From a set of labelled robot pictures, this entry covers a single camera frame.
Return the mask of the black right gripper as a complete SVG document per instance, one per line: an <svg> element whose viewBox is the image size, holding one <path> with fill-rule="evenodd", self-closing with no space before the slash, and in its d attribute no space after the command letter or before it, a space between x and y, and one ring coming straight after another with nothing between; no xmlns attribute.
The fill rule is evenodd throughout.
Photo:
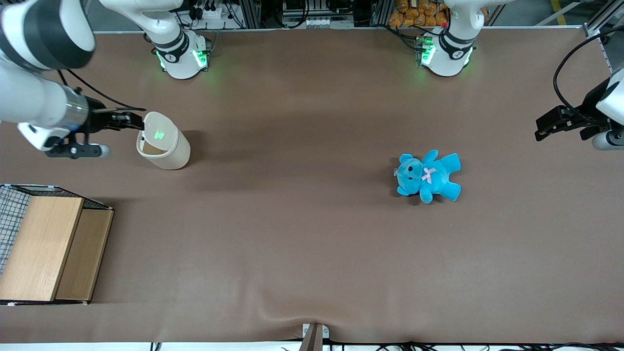
<svg viewBox="0 0 624 351"><path fill-rule="evenodd" d="M116 111L114 126L114 108L107 108L95 98L85 97L88 105L88 116L85 120L85 135L98 133L102 130L120 131L123 129L144 130L142 116L131 111Z"/></svg>

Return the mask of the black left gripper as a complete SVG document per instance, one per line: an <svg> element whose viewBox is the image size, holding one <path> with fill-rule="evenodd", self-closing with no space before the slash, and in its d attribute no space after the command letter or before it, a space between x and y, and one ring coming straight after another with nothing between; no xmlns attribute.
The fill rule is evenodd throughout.
<svg viewBox="0 0 624 351"><path fill-rule="evenodd" d="M607 78L590 90L577 107L553 107L537 118L534 136L537 142L554 133L554 130L580 129L581 140L593 142L614 141L614 113L608 112L614 104L614 84Z"/></svg>

